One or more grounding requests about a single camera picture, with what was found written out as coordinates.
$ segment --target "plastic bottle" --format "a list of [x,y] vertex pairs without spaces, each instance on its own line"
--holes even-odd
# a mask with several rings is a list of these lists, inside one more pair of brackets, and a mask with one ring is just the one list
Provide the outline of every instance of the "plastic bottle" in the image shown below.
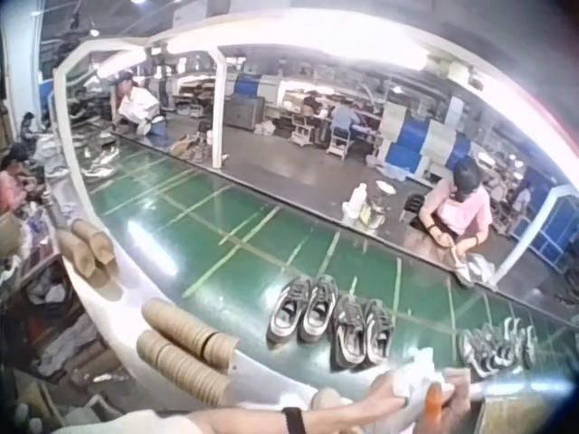
[[364,206],[367,196],[366,184],[360,183],[360,185],[354,189],[354,192],[352,192],[352,197],[350,197],[350,202],[348,203],[350,211],[359,214],[362,211],[362,206]]

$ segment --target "chair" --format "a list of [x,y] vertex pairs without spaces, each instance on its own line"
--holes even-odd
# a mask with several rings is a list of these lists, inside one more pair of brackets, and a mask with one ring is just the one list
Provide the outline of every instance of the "chair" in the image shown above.
[[342,160],[346,158],[348,149],[352,146],[352,133],[349,129],[335,127],[332,129],[332,135],[329,140],[329,147],[326,154],[341,156]]
[[314,144],[314,135],[312,132],[316,127],[308,125],[307,119],[301,115],[293,115],[291,117],[291,123],[295,129],[289,138],[290,142],[302,147]]
[[406,203],[404,204],[403,210],[400,213],[400,218],[398,219],[399,222],[404,221],[407,212],[413,215],[418,214],[423,205],[424,205],[424,196],[422,194],[414,193],[408,196],[408,199],[406,199]]

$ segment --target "worker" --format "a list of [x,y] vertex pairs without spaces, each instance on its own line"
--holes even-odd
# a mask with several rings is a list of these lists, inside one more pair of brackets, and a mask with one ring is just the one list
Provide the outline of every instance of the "worker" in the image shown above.
[[24,114],[20,124],[20,143],[29,158],[32,158],[36,152],[36,142],[38,141],[38,134],[32,131],[33,120],[34,114],[28,111]]
[[483,243],[492,223],[490,198],[481,185],[482,173],[469,156],[426,195],[418,217],[423,228],[445,249],[451,249],[458,267],[466,252]]
[[137,125],[137,135],[147,137],[152,147],[167,150],[169,139],[166,121],[161,116],[158,99],[148,90],[140,88],[130,71],[121,72],[116,83],[122,100],[117,116],[113,119],[113,127],[116,128],[125,118]]
[[86,96],[87,91],[84,88],[76,89],[74,92],[74,99],[70,101],[69,106],[72,124],[78,124],[89,118],[89,102]]
[[0,163],[0,215],[17,211],[25,204],[26,195],[36,187],[33,177],[23,175],[27,159],[22,146],[12,146]]
[[345,99],[332,112],[332,132],[338,137],[354,138],[357,131],[351,129],[352,125],[359,124],[360,117],[352,108],[352,101]]

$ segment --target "cloth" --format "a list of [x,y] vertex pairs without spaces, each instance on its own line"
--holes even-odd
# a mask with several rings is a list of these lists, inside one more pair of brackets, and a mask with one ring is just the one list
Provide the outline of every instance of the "cloth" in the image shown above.
[[523,212],[523,208],[526,207],[529,202],[531,202],[531,192],[526,188],[518,194],[517,199],[513,202],[513,211],[517,213]]
[[444,178],[436,184],[424,200],[424,206],[433,208],[441,221],[457,235],[463,235],[472,228],[473,232],[486,229],[492,223],[490,197],[480,186],[463,203],[450,199],[454,184],[451,178]]
[[10,211],[16,200],[24,193],[24,187],[17,178],[5,170],[0,172],[0,215]]
[[202,434],[184,416],[160,417],[152,410],[133,411],[110,422],[58,429],[54,434],[126,434],[151,432],[155,434]]
[[143,88],[133,87],[130,96],[125,95],[120,102],[119,114],[131,122],[140,124],[149,116],[149,110],[158,105],[158,99],[151,92]]
[[355,111],[347,106],[337,106],[332,114],[332,129],[338,127],[349,130],[352,124],[360,123],[360,118]]

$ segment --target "ceiling light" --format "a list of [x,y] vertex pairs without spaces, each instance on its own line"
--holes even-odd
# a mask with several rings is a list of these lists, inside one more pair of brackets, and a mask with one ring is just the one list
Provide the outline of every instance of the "ceiling light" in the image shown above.
[[480,152],[479,153],[479,160],[487,165],[495,165],[496,164],[495,160],[486,152]]

